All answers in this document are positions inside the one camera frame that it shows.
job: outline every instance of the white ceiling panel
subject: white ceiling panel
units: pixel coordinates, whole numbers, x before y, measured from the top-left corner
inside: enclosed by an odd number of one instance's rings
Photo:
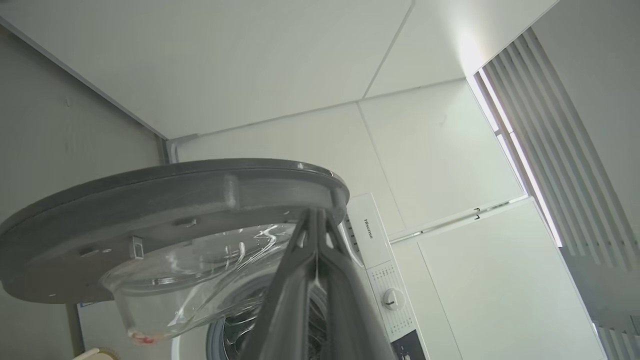
[[[415,0],[367,96],[474,74],[557,0]]]
[[[0,16],[168,138],[359,99],[410,0],[9,0]]]

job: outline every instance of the white cabinet panel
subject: white cabinet panel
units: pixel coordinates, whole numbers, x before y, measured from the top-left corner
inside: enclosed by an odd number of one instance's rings
[[[478,71],[556,0],[415,0],[367,96]]]
[[[360,105],[408,230],[523,195],[466,81]]]
[[[442,324],[417,309],[435,285],[463,360],[605,359],[532,199],[393,248],[420,328]]]
[[[362,98],[410,4],[17,0],[0,17],[176,138]]]
[[[351,196],[373,193],[387,233],[404,230],[355,104],[203,136],[179,146],[181,161],[276,158],[319,165],[341,176]]]

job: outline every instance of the washing machine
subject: washing machine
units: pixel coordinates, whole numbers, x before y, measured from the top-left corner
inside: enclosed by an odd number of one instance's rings
[[[357,305],[372,309],[367,317],[398,359],[426,359],[374,199],[351,199],[347,217],[348,200],[340,177],[296,161],[195,161],[119,174],[0,225],[0,279],[19,299],[78,304],[86,348],[121,359],[238,359],[298,220],[322,209],[341,223],[366,289]],[[332,310],[322,286],[308,297],[307,354],[319,359]]]

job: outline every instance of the washing machine door glass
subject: washing machine door glass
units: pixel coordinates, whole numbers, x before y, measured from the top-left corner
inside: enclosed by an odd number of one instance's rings
[[[101,282],[134,342],[172,338],[217,318],[254,313],[294,228],[258,225],[140,252]]]

